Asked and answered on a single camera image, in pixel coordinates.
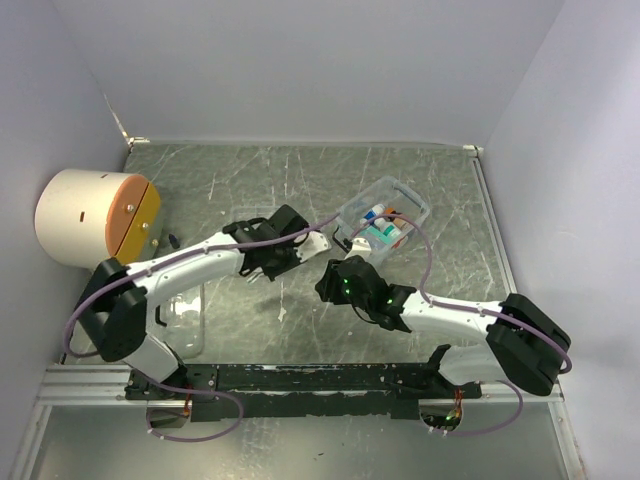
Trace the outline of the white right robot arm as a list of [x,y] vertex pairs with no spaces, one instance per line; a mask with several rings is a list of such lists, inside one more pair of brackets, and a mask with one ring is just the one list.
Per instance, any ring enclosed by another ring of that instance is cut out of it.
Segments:
[[349,305],[382,329],[426,331],[471,342],[470,347],[447,349],[440,363],[425,372],[425,388],[435,397],[476,380],[508,380],[529,394],[548,396],[570,367],[569,335],[521,294],[498,302],[423,294],[387,283],[360,256],[329,261],[315,290],[323,302]]

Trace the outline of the amber bottle orange cap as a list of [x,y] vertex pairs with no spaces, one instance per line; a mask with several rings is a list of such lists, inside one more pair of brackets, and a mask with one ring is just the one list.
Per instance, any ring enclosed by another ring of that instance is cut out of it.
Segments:
[[386,219],[392,222],[400,230],[407,229],[411,226],[407,219],[393,208],[386,209],[384,214],[386,215]]

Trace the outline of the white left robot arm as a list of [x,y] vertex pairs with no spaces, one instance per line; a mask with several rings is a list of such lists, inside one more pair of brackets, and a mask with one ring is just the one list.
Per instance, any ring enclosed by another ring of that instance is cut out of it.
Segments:
[[111,257],[94,270],[63,334],[69,344],[80,325],[93,354],[122,361],[162,398],[185,392],[188,369],[152,330],[158,308],[172,297],[215,278],[259,272],[269,280],[327,250],[320,226],[288,205],[270,217],[241,220],[209,238],[160,258],[128,265]]

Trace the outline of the clear lid with black handle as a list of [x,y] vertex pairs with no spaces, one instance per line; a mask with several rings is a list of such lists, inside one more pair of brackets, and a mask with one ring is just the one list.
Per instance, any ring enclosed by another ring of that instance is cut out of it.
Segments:
[[183,360],[194,359],[205,345],[205,286],[179,293],[156,308],[156,336]]

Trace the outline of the clear first aid box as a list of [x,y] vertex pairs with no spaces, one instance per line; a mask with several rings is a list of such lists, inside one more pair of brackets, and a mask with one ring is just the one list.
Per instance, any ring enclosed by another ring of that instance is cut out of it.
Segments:
[[400,180],[385,176],[365,188],[340,209],[332,238],[347,254],[353,242],[365,240],[370,252],[363,257],[374,266],[397,252],[421,227],[431,211],[428,203]]

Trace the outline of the clear compartment tray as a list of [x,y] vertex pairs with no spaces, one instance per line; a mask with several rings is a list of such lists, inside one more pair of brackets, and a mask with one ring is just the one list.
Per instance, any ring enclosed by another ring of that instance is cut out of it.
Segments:
[[277,210],[278,206],[266,204],[234,206],[231,208],[231,219],[233,222],[269,219]]

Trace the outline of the white bottle green label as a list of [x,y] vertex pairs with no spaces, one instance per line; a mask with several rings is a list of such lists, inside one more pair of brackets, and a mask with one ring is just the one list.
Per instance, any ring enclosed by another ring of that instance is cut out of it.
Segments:
[[402,238],[402,231],[398,229],[392,222],[383,218],[374,223],[376,228],[384,236],[388,243],[394,243]]

